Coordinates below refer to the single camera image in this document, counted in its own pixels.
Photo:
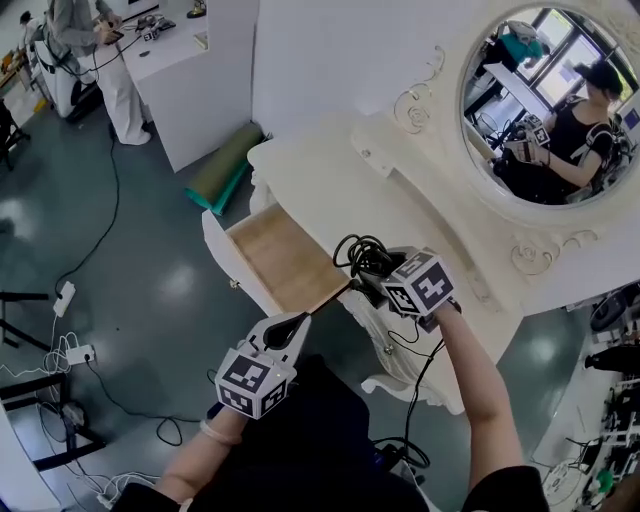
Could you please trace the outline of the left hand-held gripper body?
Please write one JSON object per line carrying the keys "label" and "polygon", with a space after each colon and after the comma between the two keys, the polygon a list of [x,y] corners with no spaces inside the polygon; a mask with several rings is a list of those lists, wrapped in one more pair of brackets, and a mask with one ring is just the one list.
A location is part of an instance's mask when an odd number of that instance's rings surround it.
{"label": "left hand-held gripper body", "polygon": [[258,420],[286,398],[296,375],[293,366],[245,341],[227,352],[214,383],[221,404]]}

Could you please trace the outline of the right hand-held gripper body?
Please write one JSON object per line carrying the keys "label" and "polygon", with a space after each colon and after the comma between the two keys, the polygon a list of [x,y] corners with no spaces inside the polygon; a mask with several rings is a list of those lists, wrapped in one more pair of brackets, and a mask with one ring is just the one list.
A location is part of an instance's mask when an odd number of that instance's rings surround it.
{"label": "right hand-held gripper body", "polygon": [[413,318],[424,331],[438,326],[434,312],[446,302],[458,311],[453,298],[454,283],[440,255],[415,247],[395,248],[391,253],[394,265],[382,280],[382,291],[393,310],[403,317]]}

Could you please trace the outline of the black hair dryer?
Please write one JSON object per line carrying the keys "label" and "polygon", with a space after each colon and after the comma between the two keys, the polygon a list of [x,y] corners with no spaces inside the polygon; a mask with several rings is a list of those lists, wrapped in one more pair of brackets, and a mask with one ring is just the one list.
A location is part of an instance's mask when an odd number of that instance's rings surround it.
{"label": "black hair dryer", "polygon": [[362,293],[374,307],[388,301],[382,282],[407,260],[407,250],[388,249],[372,235],[349,234],[337,245],[333,266],[348,268],[350,289]]}

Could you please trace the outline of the white wooden large drawer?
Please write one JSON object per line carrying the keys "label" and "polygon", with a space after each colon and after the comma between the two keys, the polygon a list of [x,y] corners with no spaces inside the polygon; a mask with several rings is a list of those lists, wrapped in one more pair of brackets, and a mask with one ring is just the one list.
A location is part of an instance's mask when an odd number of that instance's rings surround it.
{"label": "white wooden large drawer", "polygon": [[313,313],[342,293],[344,271],[279,205],[223,228],[202,213],[204,241],[233,289],[243,290],[268,316]]}

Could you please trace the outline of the person's left forearm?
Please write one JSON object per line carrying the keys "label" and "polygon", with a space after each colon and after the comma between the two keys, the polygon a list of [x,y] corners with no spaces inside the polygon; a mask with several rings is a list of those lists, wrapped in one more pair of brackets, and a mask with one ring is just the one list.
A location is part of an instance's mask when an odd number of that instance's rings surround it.
{"label": "person's left forearm", "polygon": [[154,485],[176,503],[194,498],[215,476],[232,448],[241,442],[249,418],[223,408],[183,446]]}

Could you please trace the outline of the person's right forearm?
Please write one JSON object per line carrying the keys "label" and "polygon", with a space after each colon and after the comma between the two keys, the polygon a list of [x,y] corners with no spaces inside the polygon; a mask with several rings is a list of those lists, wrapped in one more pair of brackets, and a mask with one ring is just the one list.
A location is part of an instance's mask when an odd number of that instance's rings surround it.
{"label": "person's right forearm", "polygon": [[524,464],[504,380],[463,316],[450,303],[435,317],[451,359],[471,429],[470,485]]}

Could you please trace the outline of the white vanity dressing table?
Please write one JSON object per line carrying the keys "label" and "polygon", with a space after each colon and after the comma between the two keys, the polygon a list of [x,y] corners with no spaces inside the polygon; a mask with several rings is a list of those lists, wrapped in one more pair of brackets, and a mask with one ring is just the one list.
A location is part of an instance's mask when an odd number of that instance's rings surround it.
{"label": "white vanity dressing table", "polygon": [[508,347],[522,320],[519,304],[494,306],[479,300],[472,286],[471,259],[427,213],[428,202],[403,176],[379,176],[350,139],[355,115],[331,115],[290,136],[277,136],[248,153],[257,184],[319,246],[332,256],[349,234],[373,235],[387,247],[429,248],[441,255],[454,283],[454,297],[493,362]]}

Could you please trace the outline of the person's black clothing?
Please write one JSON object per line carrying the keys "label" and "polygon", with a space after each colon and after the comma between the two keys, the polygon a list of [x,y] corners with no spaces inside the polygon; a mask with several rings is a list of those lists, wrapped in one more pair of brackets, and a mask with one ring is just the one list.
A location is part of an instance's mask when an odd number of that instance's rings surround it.
{"label": "person's black clothing", "polygon": [[[291,395],[249,420],[214,478],[179,504],[128,484],[112,512],[432,512],[417,486],[382,469],[364,401],[318,357]],[[500,469],[470,485],[461,512],[550,512],[539,473]]]}

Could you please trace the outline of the rolled olive teal mat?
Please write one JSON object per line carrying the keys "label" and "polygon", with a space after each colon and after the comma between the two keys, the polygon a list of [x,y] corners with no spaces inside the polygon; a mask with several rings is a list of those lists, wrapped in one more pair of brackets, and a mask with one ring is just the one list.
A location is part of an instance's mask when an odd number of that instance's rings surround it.
{"label": "rolled olive teal mat", "polygon": [[221,216],[249,168],[248,152],[264,140],[260,126],[249,122],[237,130],[185,187],[195,204]]}

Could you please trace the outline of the long white power strip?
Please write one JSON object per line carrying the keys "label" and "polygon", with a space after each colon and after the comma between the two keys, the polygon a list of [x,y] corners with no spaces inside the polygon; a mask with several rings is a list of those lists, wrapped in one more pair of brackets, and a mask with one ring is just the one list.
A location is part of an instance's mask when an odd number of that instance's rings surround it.
{"label": "long white power strip", "polygon": [[53,310],[58,318],[62,318],[65,315],[75,293],[75,285],[70,281],[66,281],[61,291],[58,293],[57,299],[53,305]]}

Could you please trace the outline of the white desk shelf unit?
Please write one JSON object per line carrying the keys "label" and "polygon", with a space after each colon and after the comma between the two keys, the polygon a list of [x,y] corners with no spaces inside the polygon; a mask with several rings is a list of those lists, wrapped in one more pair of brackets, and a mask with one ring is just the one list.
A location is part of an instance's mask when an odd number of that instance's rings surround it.
{"label": "white desk shelf unit", "polygon": [[157,0],[175,26],[123,52],[174,172],[213,152],[252,117],[252,71],[260,0]]}

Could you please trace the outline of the idle gripper device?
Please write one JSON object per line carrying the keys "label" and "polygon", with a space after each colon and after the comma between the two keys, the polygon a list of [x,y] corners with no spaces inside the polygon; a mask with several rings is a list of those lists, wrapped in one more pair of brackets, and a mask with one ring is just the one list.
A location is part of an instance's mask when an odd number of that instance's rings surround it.
{"label": "idle gripper device", "polygon": [[176,27],[176,23],[164,15],[145,15],[136,22],[135,32],[145,42],[155,41],[159,35]]}

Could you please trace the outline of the oval mirror white frame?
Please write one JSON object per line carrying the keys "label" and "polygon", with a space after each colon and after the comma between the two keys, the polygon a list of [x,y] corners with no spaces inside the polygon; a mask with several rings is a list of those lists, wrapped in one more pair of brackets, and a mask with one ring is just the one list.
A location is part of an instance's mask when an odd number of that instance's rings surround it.
{"label": "oval mirror white frame", "polygon": [[[441,49],[430,76],[396,100],[395,122],[405,133],[394,143],[395,168],[423,197],[426,211],[398,225],[400,238],[453,258],[469,259],[486,277],[505,268],[524,247],[579,280],[615,287],[640,280],[640,0],[472,0],[471,25]],[[623,165],[605,167],[557,206],[513,196],[490,181],[469,150],[466,123],[493,97],[484,85],[475,98],[476,49],[500,22],[537,10],[537,26],[550,12],[566,21],[563,33],[545,32],[551,53],[531,73],[490,64],[487,74],[515,98],[522,114],[544,117],[587,80],[579,63],[610,63],[623,82],[616,113],[633,153]]]}

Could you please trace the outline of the black metal frame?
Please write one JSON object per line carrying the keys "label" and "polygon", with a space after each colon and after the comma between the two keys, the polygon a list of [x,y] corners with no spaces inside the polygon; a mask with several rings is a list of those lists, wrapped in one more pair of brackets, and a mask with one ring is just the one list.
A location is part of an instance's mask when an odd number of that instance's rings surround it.
{"label": "black metal frame", "polygon": [[[51,345],[46,345],[33,338],[5,319],[7,303],[48,300],[49,295],[46,293],[0,291],[0,345],[5,343],[6,334],[9,333],[46,353],[50,353],[52,351]],[[69,395],[68,378],[62,372],[0,387],[0,405],[4,407],[6,412],[26,408],[31,405],[44,405],[44,401],[37,396],[37,392],[49,387],[57,388],[59,392],[59,398],[53,403],[52,407],[53,412],[62,420],[65,429],[64,444],[66,450],[35,461],[28,458],[28,461],[31,462],[40,473],[77,461],[107,446],[107,443],[87,427],[83,421],[76,422],[71,417],[65,415],[64,407],[71,405],[72,401]]]}

